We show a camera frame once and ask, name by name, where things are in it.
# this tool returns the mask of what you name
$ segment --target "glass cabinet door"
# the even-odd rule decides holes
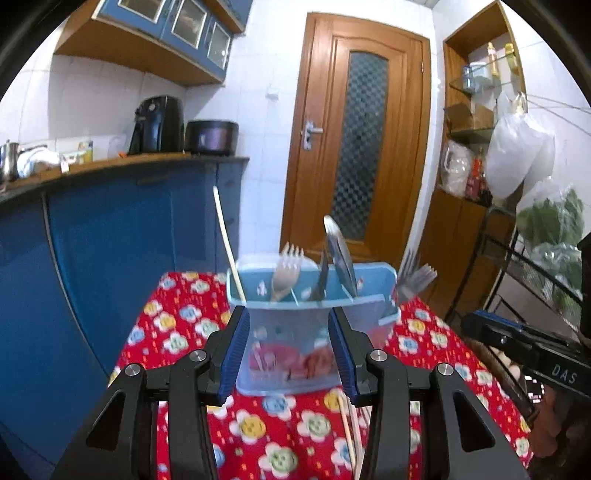
[[[197,48],[206,17],[206,11],[199,4],[193,0],[181,0],[174,19],[172,32],[193,48]]]
[[[232,37],[222,28],[218,22],[214,22],[212,38],[207,49],[207,58],[214,62],[222,70],[226,69],[230,40]]]
[[[106,0],[100,16],[159,38],[174,0]]]

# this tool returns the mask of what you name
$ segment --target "metal screw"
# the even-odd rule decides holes
[[[125,367],[125,375],[128,377],[136,376],[142,368],[138,364],[131,364]]]
[[[369,356],[372,360],[375,360],[376,362],[383,362],[388,358],[388,354],[383,350],[374,350],[369,354]]]
[[[193,350],[189,354],[189,358],[193,362],[203,362],[205,360],[205,357],[207,357],[207,353],[205,352],[205,350]]]
[[[449,377],[453,373],[453,367],[450,364],[439,364],[437,371],[445,377]]]

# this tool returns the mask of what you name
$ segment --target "blue plastic container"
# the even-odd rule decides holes
[[[240,393],[297,394],[339,385],[327,327],[332,307],[343,307],[353,329],[367,333],[376,348],[383,346],[396,319],[381,318],[391,301],[396,271],[386,263],[355,264],[354,269],[359,296],[350,297],[331,265],[326,298],[321,302],[306,301],[316,285],[318,270],[302,270],[292,294],[273,303],[269,301],[273,268],[240,272],[246,303],[240,301],[228,272],[230,308],[245,305],[251,318],[236,380]]]

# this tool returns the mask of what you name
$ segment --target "table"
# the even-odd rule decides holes
[[[140,314],[121,352],[111,381],[130,363],[170,365],[205,345],[230,319],[225,274],[167,273]],[[505,432],[527,466],[530,432],[485,366],[419,299],[401,307],[385,350],[406,365],[455,366]],[[337,388],[300,395],[246,397],[234,392],[223,407],[208,407],[209,430],[221,480],[350,480],[351,465],[337,404]],[[409,478],[421,478],[421,423],[411,403]],[[365,444],[367,425],[358,415]],[[158,480],[169,480],[168,404],[158,407]]]

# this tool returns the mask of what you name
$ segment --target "chopstick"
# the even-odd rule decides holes
[[[340,416],[343,419],[343,425],[345,426],[345,439],[347,440],[347,448],[349,449],[349,458],[351,459],[351,469],[355,471],[355,450],[353,448],[353,442],[351,441],[351,432],[349,431],[349,422],[347,421],[347,415],[345,413],[345,404],[343,402],[343,395],[337,395],[337,401],[339,402]]]
[[[230,269],[232,270],[232,275],[234,276],[234,282],[236,283],[236,289],[238,290],[238,296],[242,302],[246,302],[246,296],[244,295],[244,290],[242,289],[242,283],[240,282],[240,277],[238,276],[238,270],[236,269],[236,263],[234,262],[234,255],[232,255],[232,247],[230,247],[230,240],[228,240],[228,232],[226,232],[226,224],[223,221],[223,213],[222,213],[222,204],[220,202],[220,195],[217,191],[217,187],[213,186],[213,198],[216,202],[216,211],[217,211],[217,220],[220,224],[220,231],[222,232],[222,239],[224,247],[226,247],[226,255],[228,256],[228,261],[230,262]]]
[[[347,405],[349,406],[349,415],[351,417],[351,425],[353,426],[353,441],[355,444],[356,455],[356,466],[353,468],[353,478],[359,480],[359,477],[361,476],[361,467],[363,465],[363,445],[361,444],[359,419],[357,418],[357,409],[351,404],[349,397],[347,397]]]

